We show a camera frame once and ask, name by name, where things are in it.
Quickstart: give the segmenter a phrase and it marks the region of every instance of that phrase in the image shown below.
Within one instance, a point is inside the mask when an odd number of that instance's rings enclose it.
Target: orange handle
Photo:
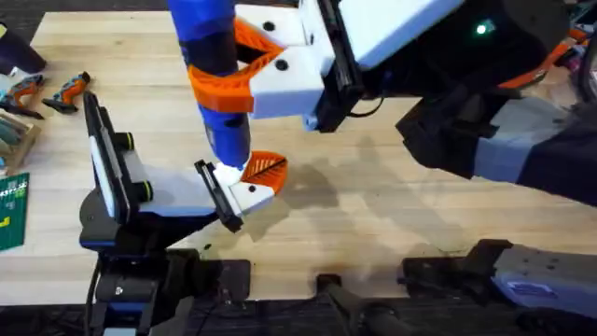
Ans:
[[[73,85],[70,85],[67,88],[62,89],[62,102],[71,105],[73,103],[73,98],[81,94],[86,87],[87,82],[85,80],[83,80],[82,78],[76,79],[73,82]]]

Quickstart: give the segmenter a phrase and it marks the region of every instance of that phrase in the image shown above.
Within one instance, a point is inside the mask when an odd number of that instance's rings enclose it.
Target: black screw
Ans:
[[[288,62],[285,60],[276,61],[276,69],[278,69],[280,71],[288,70]]]
[[[276,29],[276,25],[273,24],[272,21],[265,21],[263,23],[263,29],[265,29],[266,32],[273,32]]]

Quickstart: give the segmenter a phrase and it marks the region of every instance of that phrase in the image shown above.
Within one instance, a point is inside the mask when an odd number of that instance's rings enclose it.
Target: wooden tabletop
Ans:
[[[33,45],[49,62],[33,108],[49,118],[23,168],[31,173],[25,246],[0,253],[0,305],[81,303],[95,261],[78,244],[78,209],[93,188],[86,126],[82,113],[52,113],[42,96],[88,71],[144,163],[192,170],[215,158],[169,13],[48,13]],[[415,103],[389,100],[335,134],[305,133],[298,118],[252,122],[253,148],[290,162],[285,189],[238,234],[215,223],[179,246],[210,243],[208,258],[251,260],[253,299],[310,297],[319,273],[343,275],[359,294],[403,295],[395,280],[404,257],[463,255],[482,238],[597,254],[595,209],[419,166],[394,128]]]

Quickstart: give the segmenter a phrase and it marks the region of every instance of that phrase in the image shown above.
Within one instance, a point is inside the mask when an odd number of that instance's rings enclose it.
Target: green book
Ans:
[[[29,173],[0,180],[0,251],[25,242]]]

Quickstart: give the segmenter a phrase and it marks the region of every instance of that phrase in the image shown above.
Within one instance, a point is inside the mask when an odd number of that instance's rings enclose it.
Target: black cable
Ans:
[[[271,314],[271,316],[276,316],[280,313],[285,313],[287,311],[290,310],[294,310],[297,308],[300,308],[302,306],[308,305],[310,303],[313,303],[315,301],[317,301],[317,296],[313,297],[311,299],[307,299],[307,300],[303,300],[303,301],[299,301],[297,303],[292,303],[292,304],[288,304],[286,307],[283,307],[282,309],[277,309],[273,314]],[[200,312],[202,312],[203,314],[207,315],[210,314],[209,311],[204,311],[202,309],[199,309]],[[213,314],[211,313],[211,316],[215,317],[215,318],[219,318],[219,319],[244,319],[244,318],[257,318],[257,314],[238,314],[238,315],[222,315],[222,314]]]
[[[205,314],[205,317],[203,318],[201,324],[199,325],[199,328],[197,329],[197,333],[195,333],[195,336],[199,336],[201,334],[201,331],[203,330],[203,327],[205,326],[207,319],[209,318],[209,316],[211,316],[212,312],[214,311],[214,309],[216,307],[217,307],[217,303],[214,303],[212,308],[210,308],[209,311],[207,312],[207,314]]]
[[[85,313],[83,315],[83,331],[85,336],[91,336],[91,303],[93,302],[93,294],[95,294],[95,286],[97,286],[97,279],[100,276],[100,257],[95,261],[95,269],[91,276],[90,288],[87,291],[87,300],[85,301]]]
[[[375,114],[375,112],[377,112],[380,107],[382,107],[383,105],[383,100],[385,99],[385,97],[382,97],[382,99],[380,100],[380,103],[377,105],[377,107],[373,108],[372,110],[370,110],[367,113],[353,113],[353,112],[349,112],[346,117],[350,117],[350,118],[366,118],[366,117],[371,117]]]

